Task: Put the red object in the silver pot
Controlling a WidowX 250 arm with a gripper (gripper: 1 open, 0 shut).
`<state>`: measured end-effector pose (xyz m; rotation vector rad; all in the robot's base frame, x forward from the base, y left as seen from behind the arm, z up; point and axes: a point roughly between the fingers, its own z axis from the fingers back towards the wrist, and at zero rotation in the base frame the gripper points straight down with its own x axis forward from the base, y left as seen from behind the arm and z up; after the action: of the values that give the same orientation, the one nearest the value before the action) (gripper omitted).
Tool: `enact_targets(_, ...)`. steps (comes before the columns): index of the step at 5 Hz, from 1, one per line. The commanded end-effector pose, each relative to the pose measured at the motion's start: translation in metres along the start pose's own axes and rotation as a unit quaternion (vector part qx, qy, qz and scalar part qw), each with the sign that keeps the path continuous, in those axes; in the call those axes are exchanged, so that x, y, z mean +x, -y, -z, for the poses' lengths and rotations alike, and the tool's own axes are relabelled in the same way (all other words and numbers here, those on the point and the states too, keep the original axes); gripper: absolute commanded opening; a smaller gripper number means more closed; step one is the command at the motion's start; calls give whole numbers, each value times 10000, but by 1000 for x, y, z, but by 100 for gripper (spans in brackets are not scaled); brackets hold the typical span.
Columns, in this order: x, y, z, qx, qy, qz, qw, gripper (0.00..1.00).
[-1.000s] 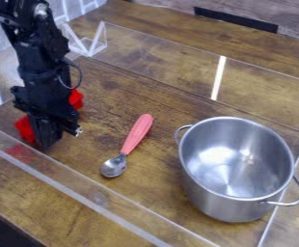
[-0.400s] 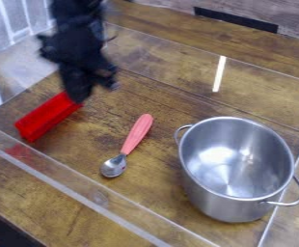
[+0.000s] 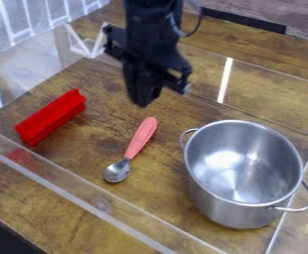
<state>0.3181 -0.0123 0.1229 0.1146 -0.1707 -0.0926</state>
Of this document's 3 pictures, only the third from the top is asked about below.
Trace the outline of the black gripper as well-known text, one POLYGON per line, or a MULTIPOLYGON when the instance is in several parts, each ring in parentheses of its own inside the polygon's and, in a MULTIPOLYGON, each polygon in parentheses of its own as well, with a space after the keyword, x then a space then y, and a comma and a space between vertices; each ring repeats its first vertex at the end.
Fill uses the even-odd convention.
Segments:
POLYGON ((193 68, 177 51, 182 0, 123 0, 126 27, 107 25, 105 52, 122 62, 130 100, 145 105, 164 86, 185 94, 193 68))

